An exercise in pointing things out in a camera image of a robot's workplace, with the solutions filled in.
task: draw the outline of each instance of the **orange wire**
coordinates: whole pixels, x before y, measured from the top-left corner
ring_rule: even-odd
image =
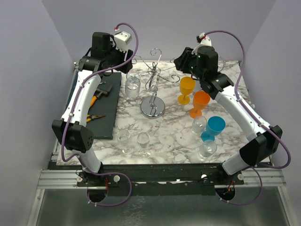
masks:
[[[204,35],[200,40],[202,41],[204,38],[206,38],[206,35]]]
[[[108,191],[108,187],[109,187],[109,181],[107,178],[104,179],[105,180],[105,191]]]
[[[229,185],[229,187],[228,187],[228,191],[230,191],[230,187],[231,187],[231,185],[233,184],[233,180],[231,181],[231,184]]]

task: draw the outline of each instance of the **blue plastic glass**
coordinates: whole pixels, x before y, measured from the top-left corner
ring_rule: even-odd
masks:
[[[208,120],[206,131],[212,136],[217,136],[225,127],[226,122],[224,119],[219,116],[213,116]]]
[[[219,116],[213,116],[208,120],[206,131],[202,133],[201,138],[205,140],[215,140],[215,136],[219,135],[226,127],[226,122]]]

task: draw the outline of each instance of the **yellow wine glass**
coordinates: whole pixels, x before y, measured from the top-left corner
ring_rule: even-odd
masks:
[[[180,92],[182,95],[178,97],[178,101],[182,105],[187,105],[190,102],[189,94],[192,93],[194,87],[196,85],[196,81],[194,81],[191,77],[183,77],[180,81]]]

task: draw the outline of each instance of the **white marble surface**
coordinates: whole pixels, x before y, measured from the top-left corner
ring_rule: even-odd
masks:
[[[162,62],[158,67],[161,69],[169,68],[174,64]],[[143,63],[134,65],[133,70],[145,71],[147,67]],[[228,75],[235,83],[240,69],[238,62],[226,62],[223,73]],[[170,78],[171,74],[184,75],[176,71],[175,68],[162,71],[161,76]],[[125,74],[122,77],[121,92],[117,108],[113,140],[94,140],[93,149],[96,156],[104,164],[150,164],[150,163],[199,163],[199,162],[223,162],[247,143],[241,128],[225,109],[215,100],[211,100],[207,108],[204,109],[203,116],[209,119],[211,116],[221,116],[226,121],[226,128],[215,138],[218,146],[217,152],[205,161],[198,155],[198,148],[202,144],[200,137],[191,133],[193,119],[189,116],[192,106],[193,95],[190,95],[190,103],[181,105],[177,98],[180,95],[179,83],[170,83],[160,80],[158,97],[163,99],[166,111],[163,117],[158,119],[147,119],[140,113],[140,103],[144,97],[150,95],[145,88],[145,82],[149,79],[146,73],[141,74],[141,89],[139,97],[130,99],[125,95]],[[239,85],[241,95],[248,100],[249,96],[243,80]],[[117,143],[116,134],[120,129],[128,129],[131,133],[131,141],[135,144],[136,151],[132,154],[123,154]],[[149,149],[150,158],[143,160],[137,155],[138,144],[137,135],[140,132],[147,132],[150,136]],[[71,152],[65,150],[65,155],[70,156]],[[73,158],[65,163],[62,161],[61,154],[57,160],[57,165],[79,165],[78,159]]]

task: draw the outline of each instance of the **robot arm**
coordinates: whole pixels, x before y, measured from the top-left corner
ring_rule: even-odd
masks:
[[[121,32],[119,29],[115,31],[114,36],[103,32],[93,34],[92,47],[90,48],[91,56],[86,54],[79,61],[77,83],[69,105],[61,120],[54,120],[52,123],[52,129],[61,144],[64,129],[68,125],[64,146],[79,157],[81,164],[84,166],[83,170],[88,168],[93,173],[102,172],[102,163],[98,160],[92,148],[94,135],[86,128],[86,121],[93,94],[104,75],[91,76],[91,74],[120,65],[133,54],[127,47],[132,39],[131,35],[127,32]],[[129,61],[117,70],[127,73],[132,67],[132,62]]]
[[[211,46],[209,36],[204,37],[204,34],[201,34],[197,41],[199,45],[194,49],[186,47],[181,56],[174,60],[174,64],[178,71],[197,78],[202,89],[230,113],[248,139],[249,143],[242,147],[239,153],[222,164],[223,173],[232,175],[248,166],[255,166],[273,154],[278,146],[278,141],[258,125],[250,113],[279,138],[282,130],[279,126],[271,127],[238,94],[249,112],[243,108],[237,100],[233,82],[227,75],[218,72],[218,54]]]

